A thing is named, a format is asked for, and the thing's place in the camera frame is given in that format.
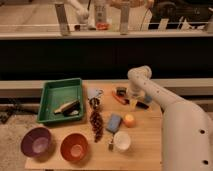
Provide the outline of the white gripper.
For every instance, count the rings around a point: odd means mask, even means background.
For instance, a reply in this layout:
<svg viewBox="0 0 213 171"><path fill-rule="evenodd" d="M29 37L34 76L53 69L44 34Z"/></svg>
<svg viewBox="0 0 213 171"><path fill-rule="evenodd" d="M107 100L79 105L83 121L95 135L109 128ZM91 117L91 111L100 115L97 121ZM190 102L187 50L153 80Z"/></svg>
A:
<svg viewBox="0 0 213 171"><path fill-rule="evenodd" d="M137 99L141 97L141 90L138 87L130 84L128 87L128 96L131 98L129 100L130 109L134 110L137 107Z"/></svg>

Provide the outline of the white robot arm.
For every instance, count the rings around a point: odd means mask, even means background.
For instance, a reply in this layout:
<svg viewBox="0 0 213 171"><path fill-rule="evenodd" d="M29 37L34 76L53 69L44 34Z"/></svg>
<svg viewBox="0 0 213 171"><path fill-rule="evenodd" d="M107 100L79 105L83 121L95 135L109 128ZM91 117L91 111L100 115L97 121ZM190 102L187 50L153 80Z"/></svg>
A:
<svg viewBox="0 0 213 171"><path fill-rule="evenodd" d="M129 94L148 94L164 110L162 116L162 171L213 171L213 120L196 103L151 80L149 66L127 73Z"/></svg>

